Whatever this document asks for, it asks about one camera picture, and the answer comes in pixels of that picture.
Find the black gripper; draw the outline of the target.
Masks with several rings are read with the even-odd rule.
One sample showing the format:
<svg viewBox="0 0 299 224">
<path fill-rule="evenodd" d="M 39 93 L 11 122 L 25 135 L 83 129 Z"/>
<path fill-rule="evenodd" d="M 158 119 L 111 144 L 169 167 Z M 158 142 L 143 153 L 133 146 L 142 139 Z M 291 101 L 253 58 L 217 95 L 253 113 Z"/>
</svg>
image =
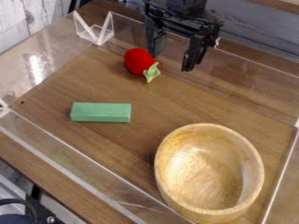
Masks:
<svg viewBox="0 0 299 224">
<path fill-rule="evenodd" d="M 157 58 L 163 53 L 167 42 L 166 31 L 191 37 L 182 61 L 182 71 L 190 72 L 202 63 L 207 46 L 218 45 L 225 21 L 207 12 L 209 0 L 143 0 L 143 2 L 150 54 Z"/>
</svg>

